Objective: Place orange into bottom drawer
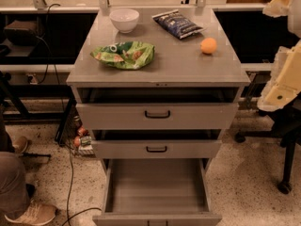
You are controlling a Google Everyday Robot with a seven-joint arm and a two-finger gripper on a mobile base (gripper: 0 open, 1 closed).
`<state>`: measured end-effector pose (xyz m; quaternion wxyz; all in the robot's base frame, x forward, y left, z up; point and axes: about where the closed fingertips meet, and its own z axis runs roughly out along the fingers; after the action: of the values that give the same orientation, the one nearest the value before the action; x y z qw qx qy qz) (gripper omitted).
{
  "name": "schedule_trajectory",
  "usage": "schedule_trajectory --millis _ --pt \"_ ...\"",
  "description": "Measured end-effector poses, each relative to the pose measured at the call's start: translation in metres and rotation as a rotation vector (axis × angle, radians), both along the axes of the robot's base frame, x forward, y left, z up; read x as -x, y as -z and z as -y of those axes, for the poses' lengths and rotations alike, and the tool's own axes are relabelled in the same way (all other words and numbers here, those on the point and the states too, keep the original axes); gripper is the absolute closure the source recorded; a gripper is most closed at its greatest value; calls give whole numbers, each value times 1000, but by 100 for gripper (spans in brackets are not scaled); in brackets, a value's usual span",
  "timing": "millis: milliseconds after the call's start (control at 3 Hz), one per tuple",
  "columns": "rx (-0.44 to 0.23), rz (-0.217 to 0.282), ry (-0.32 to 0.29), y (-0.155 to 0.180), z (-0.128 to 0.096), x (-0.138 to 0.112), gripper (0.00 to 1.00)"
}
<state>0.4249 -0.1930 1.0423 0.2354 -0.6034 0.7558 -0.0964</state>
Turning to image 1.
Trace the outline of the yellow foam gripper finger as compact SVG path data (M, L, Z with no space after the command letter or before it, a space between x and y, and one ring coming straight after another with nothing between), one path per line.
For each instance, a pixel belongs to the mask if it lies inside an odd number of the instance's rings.
M283 108L301 92L301 42L278 48L270 75L257 102L258 109L267 112Z
M262 10L264 15L277 18L287 16L291 0L271 0Z

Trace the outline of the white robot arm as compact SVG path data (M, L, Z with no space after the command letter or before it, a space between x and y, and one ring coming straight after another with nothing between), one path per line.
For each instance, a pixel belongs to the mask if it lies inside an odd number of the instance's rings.
M288 31L301 38L301 0L272 0L262 11L270 17L288 17ZM271 78L257 102L260 110L272 112L283 108L301 92L301 44L291 49L280 47L275 56Z

